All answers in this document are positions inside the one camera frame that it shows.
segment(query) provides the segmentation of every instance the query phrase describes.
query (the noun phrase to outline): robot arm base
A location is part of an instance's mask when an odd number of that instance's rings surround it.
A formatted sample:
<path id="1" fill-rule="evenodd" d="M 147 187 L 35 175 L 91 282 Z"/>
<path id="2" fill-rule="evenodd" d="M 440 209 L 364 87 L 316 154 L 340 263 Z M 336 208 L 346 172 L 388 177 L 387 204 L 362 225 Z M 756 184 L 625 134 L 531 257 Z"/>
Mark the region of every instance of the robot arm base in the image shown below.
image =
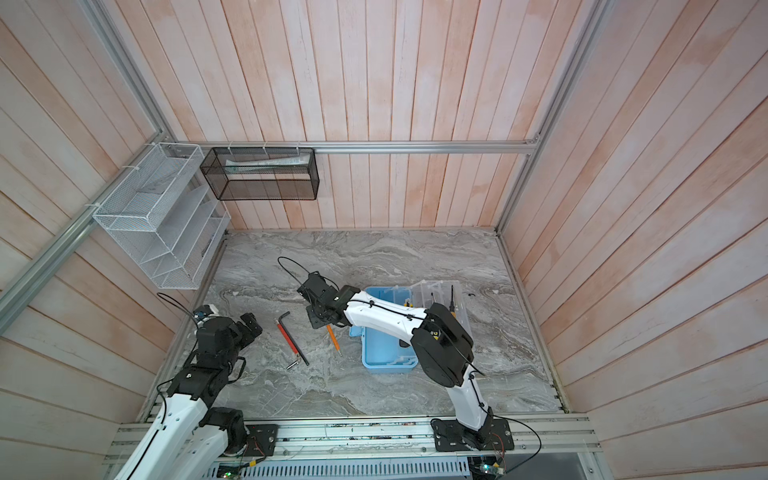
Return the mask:
<path id="1" fill-rule="evenodd" d="M 438 452 L 465 452 L 468 450 L 512 450 L 515 446 L 512 442 L 509 422 L 493 416 L 493 411 L 488 407 L 485 422 L 479 430 L 472 430 L 458 422 L 458 420 L 432 419 L 430 422 L 435 433 L 435 450 Z"/>

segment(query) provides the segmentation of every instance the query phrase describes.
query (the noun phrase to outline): black cable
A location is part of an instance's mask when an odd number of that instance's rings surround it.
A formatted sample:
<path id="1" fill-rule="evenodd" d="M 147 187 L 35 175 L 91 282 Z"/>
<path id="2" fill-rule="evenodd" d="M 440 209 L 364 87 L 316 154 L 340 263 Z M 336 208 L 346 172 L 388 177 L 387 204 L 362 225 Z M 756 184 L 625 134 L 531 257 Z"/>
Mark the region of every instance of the black cable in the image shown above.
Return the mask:
<path id="1" fill-rule="evenodd" d="M 243 360 L 243 366 L 240 367 L 240 373 L 237 374 L 237 378 L 235 380 L 230 380 L 227 382 L 227 385 L 230 385 L 232 383 L 235 383 L 237 380 L 240 379 L 241 376 L 243 376 L 243 371 L 245 370 L 245 358 L 242 356 L 237 357 L 238 360 Z"/>
<path id="2" fill-rule="evenodd" d="M 369 305 L 369 306 L 376 306 L 376 307 L 379 307 L 381 310 L 386 310 L 387 312 L 397 313 L 398 315 L 402 315 L 405 318 L 410 318 L 410 319 L 413 318 L 413 319 L 417 319 L 417 320 L 426 320 L 426 317 L 425 318 L 419 318 L 417 316 L 413 316 L 413 315 L 410 315 L 408 313 L 398 312 L 397 310 L 392 310 L 392 309 L 389 309 L 389 308 L 387 308 L 385 306 L 379 305 L 378 303 L 374 302 L 373 300 L 369 300 L 369 301 L 366 302 L 365 300 L 358 300 L 357 298 L 352 298 L 352 299 L 349 299 L 349 301 L 350 302 L 365 303 L 366 305 Z"/>
<path id="3" fill-rule="evenodd" d="M 540 437 L 540 436 L 538 436 L 538 433 L 537 433 L 537 432 L 536 432 L 534 429 L 532 429 L 532 428 L 531 428 L 531 426 L 529 426 L 529 425 L 528 425 L 528 424 L 526 424 L 526 423 L 523 423 L 523 422 L 521 422 L 520 420 L 511 419 L 511 418 L 509 418 L 509 417 L 502 417 L 501 415 L 496 415 L 495 413 L 488 413 L 488 410 L 486 410 L 486 409 L 485 409 L 485 404 L 484 404 L 483 402 L 481 402 L 481 401 L 480 401 L 480 394 L 478 394 L 478 390 L 475 388 L 475 383 L 472 381 L 472 380 L 474 380 L 474 379 L 475 379 L 475 377 L 473 376 L 473 374 L 475 374 L 475 373 L 479 373 L 479 372 L 478 372 L 477 370 L 475 370 L 474 372 L 470 372 L 470 373 L 469 373 L 469 384 L 470 384 L 470 385 L 472 385 L 472 390 L 474 390 L 474 391 L 475 391 L 475 398 L 476 398 L 476 399 L 477 399 L 477 401 L 478 401 L 478 406 L 480 407 L 480 409 L 481 409 L 483 412 L 485 412 L 485 414 L 486 414 L 486 415 L 490 415 L 490 416 L 492 416 L 492 417 L 494 417 L 494 418 L 497 418 L 497 419 L 503 419 L 503 420 L 512 420 L 513 422 L 517 422 L 517 423 L 519 423 L 520 425 L 523 425 L 523 426 L 524 426 L 526 429 L 528 429 L 528 430 L 532 431 L 532 432 L 533 432 L 533 434 L 534 434 L 534 435 L 536 435 L 536 438 L 538 439 L 538 449 L 536 450 L 536 452 L 534 452 L 534 454 L 533 454 L 533 455 L 531 455 L 530 457 L 526 458 L 525 460 L 523 460 L 522 462 L 518 463 L 517 465 L 515 465 L 515 466 L 514 466 L 514 467 L 512 467 L 512 468 L 510 468 L 509 470 L 507 470 L 507 469 L 505 468 L 505 474 L 506 474 L 506 473 L 509 473 L 509 472 L 511 472 L 512 470 L 516 469 L 516 468 L 517 468 L 517 467 L 519 467 L 520 465 L 522 465 L 522 464 L 526 463 L 527 461 L 531 460 L 531 459 L 532 459 L 532 458 L 534 458 L 536 455 L 538 455 L 538 453 L 541 451 L 541 437 Z"/>
<path id="4" fill-rule="evenodd" d="M 134 469 L 131 470 L 131 474 L 128 477 L 126 477 L 125 480 L 131 480 L 131 477 L 134 476 L 134 472 L 136 472 L 136 468 L 139 468 L 139 465 L 141 465 L 141 461 L 144 460 L 144 456 L 147 454 L 147 452 L 149 452 L 149 447 L 150 447 L 150 445 L 152 445 L 152 442 L 154 441 L 154 438 L 157 436 L 157 433 L 159 431 L 160 430 L 155 430 L 154 431 L 154 434 L 152 435 L 152 438 L 150 439 L 149 443 L 147 443 L 147 448 L 144 449 L 144 453 L 141 454 L 141 457 L 139 458 L 139 461 L 136 462 L 136 465 L 134 465 Z"/>
<path id="5" fill-rule="evenodd" d="M 170 379 L 170 380 L 167 380 L 165 382 L 158 383 L 157 386 L 155 387 L 155 389 L 157 390 L 157 394 L 160 396 L 160 398 L 163 399 L 163 418 L 160 420 L 160 424 L 161 425 L 163 425 L 165 423 L 165 415 L 168 412 L 168 404 L 165 402 L 165 395 L 163 395 L 163 393 L 160 391 L 160 387 L 165 385 L 166 383 L 171 383 L 173 381 L 174 381 L 174 379 Z"/>
<path id="6" fill-rule="evenodd" d="M 281 259 L 281 258 L 284 258 L 284 259 L 286 259 L 286 260 L 288 260 L 288 261 L 290 261 L 290 262 L 294 262 L 296 265 L 300 266 L 300 267 L 301 267 L 301 268 L 302 268 L 302 269 L 303 269 L 303 270 L 306 272 L 306 274 L 307 274 L 307 275 L 309 275 L 309 274 L 310 274 L 310 271 L 309 271 L 309 270 L 307 270 L 306 268 L 304 268 L 304 265 L 302 265 L 301 263 L 299 263 L 299 262 L 295 261 L 293 258 L 282 257 L 282 256 L 281 256 L 281 257 L 277 257 L 277 264 L 278 264 L 278 265 L 280 265 L 280 266 L 283 268 L 283 270 L 285 270 L 285 271 L 286 271 L 286 273 L 288 273 L 289 275 L 291 275 L 291 276 L 293 277 L 293 279 L 294 279 L 296 282 L 299 282 L 299 285 L 303 285 L 303 282 L 299 281 L 299 279 L 297 279 L 297 278 L 296 278 L 296 275 L 293 275 L 293 274 L 290 272 L 290 270 L 288 270 L 288 269 L 286 268 L 286 266 L 285 266 L 285 265 L 283 265 L 283 264 L 280 262 L 280 259 Z"/>
<path id="7" fill-rule="evenodd" d="M 178 300 L 176 300 L 172 296 L 170 296 L 170 295 L 168 295 L 166 293 L 163 293 L 163 292 L 157 292 L 157 298 L 159 298 L 160 300 L 163 300 L 165 303 L 169 303 L 173 308 L 181 310 L 182 312 L 187 314 L 187 316 L 189 317 L 190 321 L 194 325 L 194 328 L 195 329 L 199 329 L 200 328 L 199 326 L 197 326 L 197 322 L 194 321 L 194 313 L 189 311 L 189 309 L 187 307 L 185 307 L 181 302 L 179 302 Z"/>
<path id="8" fill-rule="evenodd" d="M 302 283 L 301 281 L 299 281 L 299 279 L 297 279 L 295 275 L 293 275 L 293 274 L 292 274 L 290 271 L 288 271 L 288 269 L 285 267 L 285 265 L 283 265 L 283 264 L 280 262 L 280 259 L 281 259 L 281 258 L 284 258 L 284 259 L 286 259 L 286 260 L 288 260 L 288 261 L 290 261 L 290 262 L 294 262 L 296 265 L 300 266 L 300 267 L 301 267 L 301 269 L 302 269 L 302 270 L 304 270 L 304 271 L 306 272 L 306 274 L 307 274 L 307 275 L 309 275 L 309 274 L 310 274 L 310 271 L 309 271 L 309 270 L 307 270 L 307 269 L 306 269 L 306 267 L 305 267 L 304 265 L 302 265 L 301 263 L 299 263 L 299 262 L 295 261 L 293 258 L 289 258 L 289 257 L 282 257 L 282 256 L 281 256 L 281 257 L 277 257 L 277 264 L 278 264 L 278 265 L 280 265 L 280 266 L 283 268 L 283 270 L 285 270 L 285 271 L 286 271 L 286 272 L 287 272 L 289 275 L 291 275 L 291 276 L 293 277 L 293 279 L 294 279 L 296 282 L 298 282 L 298 283 L 299 283 L 299 285 L 303 285 L 303 283 Z M 333 281 L 333 280 L 331 280 L 330 278 L 327 278 L 327 277 L 324 277 L 324 276 L 320 275 L 320 272 L 319 272 L 319 271 L 316 271 L 316 272 L 314 272 L 314 273 L 317 273 L 317 274 L 320 276 L 320 278 L 322 278 L 323 280 L 326 280 L 326 281 L 329 281 L 329 282 L 331 282 L 331 283 L 333 284 L 333 286 L 336 288 L 336 290 L 340 290 L 339 286 L 338 286 L 338 285 L 336 285 L 336 282 L 334 282 L 334 281 Z"/>

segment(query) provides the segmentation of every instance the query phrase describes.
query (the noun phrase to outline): gray marble surface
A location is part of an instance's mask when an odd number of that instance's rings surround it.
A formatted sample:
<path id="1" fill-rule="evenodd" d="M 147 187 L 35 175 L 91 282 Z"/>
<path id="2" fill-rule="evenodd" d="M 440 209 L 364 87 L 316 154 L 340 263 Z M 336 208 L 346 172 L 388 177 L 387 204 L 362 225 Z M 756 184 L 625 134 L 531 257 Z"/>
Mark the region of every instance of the gray marble surface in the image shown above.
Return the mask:
<path id="1" fill-rule="evenodd" d="M 277 265 L 280 255 L 340 286 L 460 281 L 475 340 L 473 363 L 487 375 L 478 381 L 486 401 L 496 412 L 559 408 L 495 235 L 487 230 L 233 234 L 206 303 L 234 319 L 253 312 L 264 333 L 241 353 L 247 359 L 243 377 L 219 394 L 217 406 L 242 409 L 247 419 L 454 413 L 445 389 L 419 366 L 373 375 L 362 365 L 360 338 L 334 328 L 340 356 L 325 329 L 312 329 L 298 284 Z M 275 324 L 286 311 L 291 314 L 283 321 L 310 361 L 290 371 L 293 354 Z M 193 342 L 187 340 L 187 351 Z"/>

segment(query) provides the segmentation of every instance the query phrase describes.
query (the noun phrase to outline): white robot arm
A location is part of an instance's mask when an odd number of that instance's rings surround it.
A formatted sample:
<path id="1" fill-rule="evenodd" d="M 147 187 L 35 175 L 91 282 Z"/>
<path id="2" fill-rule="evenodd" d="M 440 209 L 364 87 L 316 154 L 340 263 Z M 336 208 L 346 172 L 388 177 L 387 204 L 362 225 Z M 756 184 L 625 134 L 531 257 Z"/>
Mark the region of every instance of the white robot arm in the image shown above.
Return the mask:
<path id="1" fill-rule="evenodd" d="M 317 272 L 309 273 L 298 292 L 309 302 L 306 311 L 314 328 L 331 323 L 365 326 L 413 346 L 424 373 L 446 388 L 456 411 L 453 423 L 432 422 L 435 437 L 449 438 L 448 444 L 457 449 L 483 449 L 488 445 L 493 412 L 485 406 L 475 380 L 474 342 L 448 308 L 440 303 L 427 309 L 397 305 L 350 285 L 337 289 Z"/>
<path id="2" fill-rule="evenodd" d="M 349 299 L 344 315 L 354 326 L 376 329 L 408 344 L 412 342 L 413 330 L 419 329 L 427 318 L 423 308 L 385 302 L 365 292 L 355 293 Z M 456 420 L 468 429 L 480 430 L 488 413 L 480 407 L 482 394 L 471 374 L 472 370 L 466 368 L 459 385 L 446 386 L 445 390 L 456 410 Z"/>

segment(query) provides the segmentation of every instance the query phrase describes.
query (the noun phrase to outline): blue plastic tray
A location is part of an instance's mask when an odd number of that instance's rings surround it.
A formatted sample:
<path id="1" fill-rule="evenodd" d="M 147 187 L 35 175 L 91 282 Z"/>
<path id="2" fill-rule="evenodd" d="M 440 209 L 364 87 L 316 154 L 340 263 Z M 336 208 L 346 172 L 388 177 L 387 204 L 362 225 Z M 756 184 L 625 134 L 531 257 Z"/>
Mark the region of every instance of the blue plastic tray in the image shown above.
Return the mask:
<path id="1" fill-rule="evenodd" d="M 371 286 L 366 292 L 399 305 L 411 298 L 411 289 L 407 286 Z M 362 337 L 362 364 L 371 373 L 408 373 L 419 364 L 413 347 L 402 348 L 394 336 L 366 327 L 352 327 L 349 335 Z"/>

